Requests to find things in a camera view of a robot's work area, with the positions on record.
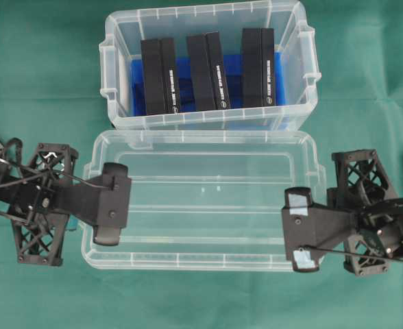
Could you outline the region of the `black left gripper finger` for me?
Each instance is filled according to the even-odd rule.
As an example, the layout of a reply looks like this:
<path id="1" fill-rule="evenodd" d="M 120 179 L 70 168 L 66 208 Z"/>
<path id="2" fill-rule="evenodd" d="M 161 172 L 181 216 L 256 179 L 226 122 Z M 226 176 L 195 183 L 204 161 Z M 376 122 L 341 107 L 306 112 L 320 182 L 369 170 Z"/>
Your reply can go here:
<path id="1" fill-rule="evenodd" d="M 102 186 L 92 188 L 91 203 L 129 203 L 131 179 L 128 177 L 128 167 L 115 163 L 106 162 L 101 173 L 90 179 L 90 182 Z"/>
<path id="2" fill-rule="evenodd" d="M 100 203 L 93 224 L 93 242 L 103 246 L 117 246 L 121 231 L 127 226 L 129 203 L 126 200 Z"/>

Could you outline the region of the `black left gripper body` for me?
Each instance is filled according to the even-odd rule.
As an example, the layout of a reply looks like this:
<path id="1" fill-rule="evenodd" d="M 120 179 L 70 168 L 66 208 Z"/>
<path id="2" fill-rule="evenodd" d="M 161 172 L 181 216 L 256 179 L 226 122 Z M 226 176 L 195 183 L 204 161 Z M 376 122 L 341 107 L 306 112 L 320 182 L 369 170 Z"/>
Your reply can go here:
<path id="1" fill-rule="evenodd" d="M 31 159 L 22 165 L 22 142 L 12 142 L 20 178 L 42 176 L 16 186 L 11 214 L 24 219 L 12 221 L 20 264 L 60 266 L 66 225 L 77 212 L 80 197 L 90 199 L 92 188 L 102 188 L 74 176 L 77 150 L 67 144 L 40 143 Z"/>

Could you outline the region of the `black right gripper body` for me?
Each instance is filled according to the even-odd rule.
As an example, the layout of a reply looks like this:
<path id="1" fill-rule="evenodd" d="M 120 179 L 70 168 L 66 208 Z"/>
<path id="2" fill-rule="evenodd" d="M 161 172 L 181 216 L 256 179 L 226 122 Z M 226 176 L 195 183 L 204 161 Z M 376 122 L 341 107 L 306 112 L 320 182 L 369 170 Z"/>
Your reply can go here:
<path id="1" fill-rule="evenodd" d="M 390 262 L 385 247 L 378 246 L 378 232 L 393 220 L 378 215 L 375 206 L 394 208 L 399 195 L 394 189 L 376 149 L 332 154 L 337 185 L 327 190 L 328 205 L 354 213 L 352 233 L 343 242 L 344 267 L 355 276 L 386 273 Z"/>

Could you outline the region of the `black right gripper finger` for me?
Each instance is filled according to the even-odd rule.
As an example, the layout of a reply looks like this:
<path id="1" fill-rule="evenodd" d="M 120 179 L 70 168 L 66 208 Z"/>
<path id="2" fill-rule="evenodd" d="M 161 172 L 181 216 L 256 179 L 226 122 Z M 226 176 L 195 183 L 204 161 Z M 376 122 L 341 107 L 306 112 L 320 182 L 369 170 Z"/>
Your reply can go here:
<path id="1" fill-rule="evenodd" d="M 306 187 L 288 188 L 282 208 L 284 233 L 341 233 L 351 230 L 351 213 L 313 200 Z"/>
<path id="2" fill-rule="evenodd" d="M 284 228 L 286 259 L 301 273 L 319 270 L 327 254 L 318 249 L 332 249 L 347 238 L 347 228 L 329 226 L 287 226 Z"/>

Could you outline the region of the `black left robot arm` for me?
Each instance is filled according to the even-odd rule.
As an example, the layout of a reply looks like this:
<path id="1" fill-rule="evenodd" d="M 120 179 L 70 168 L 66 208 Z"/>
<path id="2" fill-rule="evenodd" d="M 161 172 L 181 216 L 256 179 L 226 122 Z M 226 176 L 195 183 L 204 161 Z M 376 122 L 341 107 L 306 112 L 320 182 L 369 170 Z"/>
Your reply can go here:
<path id="1" fill-rule="evenodd" d="M 78 152 L 67 144 L 40 143 L 22 163 L 19 138 L 0 144 L 0 216 L 10 220 L 19 263 L 62 265 L 66 226 L 74 216 L 93 229 L 93 242 L 119 244 L 128 223 L 128 167 L 103 165 L 89 180 L 74 175 Z"/>

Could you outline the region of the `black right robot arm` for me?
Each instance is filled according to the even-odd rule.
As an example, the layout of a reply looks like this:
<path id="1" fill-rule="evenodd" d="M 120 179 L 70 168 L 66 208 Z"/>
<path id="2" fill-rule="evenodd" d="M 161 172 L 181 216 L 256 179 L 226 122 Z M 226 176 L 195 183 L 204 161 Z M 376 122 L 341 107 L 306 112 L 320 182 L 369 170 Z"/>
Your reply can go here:
<path id="1" fill-rule="evenodd" d="M 293 270 L 319 271 L 326 254 L 344 257 L 355 276 L 385 273 L 403 263 L 403 198 L 375 149 L 334 152 L 337 185 L 319 204 L 308 187 L 285 190 L 284 253 Z"/>

